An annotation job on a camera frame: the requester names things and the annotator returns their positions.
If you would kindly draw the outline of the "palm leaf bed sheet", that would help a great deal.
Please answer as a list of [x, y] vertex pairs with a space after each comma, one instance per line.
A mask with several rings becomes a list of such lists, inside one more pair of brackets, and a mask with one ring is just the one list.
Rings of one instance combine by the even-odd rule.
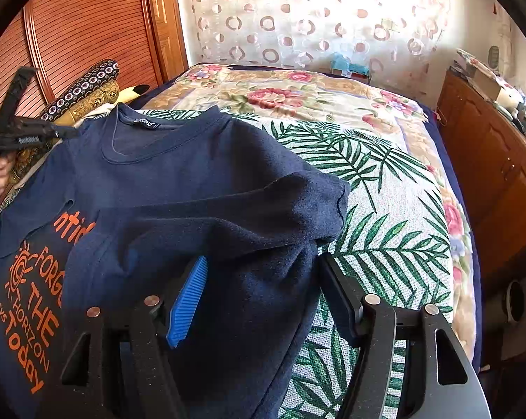
[[[238, 125], [239, 159], [262, 171], [264, 142], [350, 184], [339, 236], [318, 248], [387, 304], [452, 311], [449, 221], [441, 189], [425, 164], [388, 137], [329, 122], [281, 120], [254, 111], [221, 113]], [[249, 141], [245, 134], [254, 133]], [[177, 352], [177, 375], [193, 418], [330, 418], [339, 410], [362, 352], [340, 335], [333, 304], [311, 288], [297, 314], [294, 291], [257, 293], [263, 272], [291, 278], [295, 263], [275, 264], [243, 244], [218, 246], [209, 260], [200, 314]]]

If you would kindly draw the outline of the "small round desk fan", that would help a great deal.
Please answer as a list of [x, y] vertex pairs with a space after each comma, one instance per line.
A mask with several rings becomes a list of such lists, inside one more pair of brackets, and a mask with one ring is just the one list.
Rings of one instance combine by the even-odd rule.
[[493, 44], [488, 50], [488, 66], [493, 70], [498, 70], [499, 66], [499, 49]]

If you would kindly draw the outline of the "floral quilt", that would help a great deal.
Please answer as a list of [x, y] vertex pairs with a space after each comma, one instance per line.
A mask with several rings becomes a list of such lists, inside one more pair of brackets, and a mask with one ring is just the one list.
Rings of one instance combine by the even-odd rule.
[[328, 247], [340, 268], [396, 306], [435, 304], [475, 352], [471, 231], [417, 102], [315, 72], [202, 64], [143, 103], [183, 117], [214, 106], [347, 181], [347, 223]]

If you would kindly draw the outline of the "navy blue printed t-shirt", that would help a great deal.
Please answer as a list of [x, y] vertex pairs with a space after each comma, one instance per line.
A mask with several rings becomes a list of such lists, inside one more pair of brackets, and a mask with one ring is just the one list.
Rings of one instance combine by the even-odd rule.
[[0, 418], [37, 414], [90, 308], [142, 304], [198, 256], [206, 286], [168, 354], [186, 412], [276, 417], [349, 194], [215, 107], [164, 120], [122, 104], [84, 122], [0, 213]]

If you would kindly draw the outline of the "cardboard box on cabinet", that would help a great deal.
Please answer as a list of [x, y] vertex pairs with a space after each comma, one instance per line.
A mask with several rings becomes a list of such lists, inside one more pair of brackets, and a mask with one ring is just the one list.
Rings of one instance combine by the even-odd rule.
[[485, 74], [475, 69], [468, 78], [469, 83], [487, 100], [498, 102], [500, 105], [511, 105], [516, 101], [513, 88], [507, 86], [494, 74]]

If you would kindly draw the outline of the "blue tissue box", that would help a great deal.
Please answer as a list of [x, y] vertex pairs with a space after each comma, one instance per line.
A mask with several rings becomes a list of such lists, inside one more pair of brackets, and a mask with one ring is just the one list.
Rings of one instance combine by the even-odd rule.
[[340, 53], [332, 56], [330, 70], [334, 75], [350, 79], [369, 80], [371, 78], [370, 69], [367, 66], [352, 63]]

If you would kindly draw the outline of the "yellow plush toy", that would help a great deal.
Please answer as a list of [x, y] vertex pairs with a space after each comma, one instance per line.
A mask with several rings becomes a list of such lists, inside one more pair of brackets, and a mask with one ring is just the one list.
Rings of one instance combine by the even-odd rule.
[[145, 94], [149, 90], [148, 84], [139, 84], [132, 87], [127, 87], [119, 91], [115, 104], [130, 103], [136, 100], [139, 96]]

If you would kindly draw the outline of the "dark circle-patterned folded blanket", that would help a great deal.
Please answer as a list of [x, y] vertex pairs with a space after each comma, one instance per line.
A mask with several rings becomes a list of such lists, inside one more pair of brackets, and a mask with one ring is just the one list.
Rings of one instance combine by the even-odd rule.
[[57, 98], [46, 105], [38, 114], [38, 119], [55, 121], [74, 104], [89, 96], [110, 80], [119, 76], [117, 61], [107, 59], [94, 64], [83, 76], [74, 81]]

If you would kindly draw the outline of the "wooden louvered wardrobe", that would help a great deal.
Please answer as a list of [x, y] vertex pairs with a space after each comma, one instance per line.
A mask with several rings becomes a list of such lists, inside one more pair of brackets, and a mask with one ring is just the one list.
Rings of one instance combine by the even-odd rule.
[[21, 100], [37, 116], [100, 61], [119, 65], [117, 82], [159, 86], [187, 69], [179, 0], [29, 0], [0, 29], [0, 105], [21, 65], [37, 75]]

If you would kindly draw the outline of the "long wooden sideboard cabinet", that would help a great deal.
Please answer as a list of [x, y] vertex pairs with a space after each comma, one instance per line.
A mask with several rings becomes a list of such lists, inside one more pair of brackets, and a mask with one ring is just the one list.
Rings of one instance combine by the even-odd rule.
[[486, 284], [526, 273], [526, 139], [447, 71], [436, 111]]

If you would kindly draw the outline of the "yellow sunflower folded blanket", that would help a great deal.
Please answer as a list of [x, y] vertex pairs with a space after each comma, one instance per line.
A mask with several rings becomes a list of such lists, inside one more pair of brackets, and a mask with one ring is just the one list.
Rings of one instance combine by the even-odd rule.
[[[54, 124], [72, 127], [87, 116], [89, 112], [99, 108], [101, 105], [114, 103], [119, 93], [120, 89], [116, 80], [109, 80], [88, 96], [83, 97], [82, 100], [70, 106], [67, 111], [64, 111], [54, 121]], [[55, 138], [53, 141], [47, 142], [43, 147], [25, 148], [19, 152], [14, 167], [9, 174], [9, 184], [18, 184], [38, 160], [48, 153], [57, 142], [58, 139]]]

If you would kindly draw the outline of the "circle-patterned sheer curtain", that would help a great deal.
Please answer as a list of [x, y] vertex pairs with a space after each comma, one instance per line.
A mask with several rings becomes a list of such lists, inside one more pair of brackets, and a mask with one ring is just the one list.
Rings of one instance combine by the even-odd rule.
[[180, 0], [191, 61], [327, 71], [423, 96], [451, 0]]

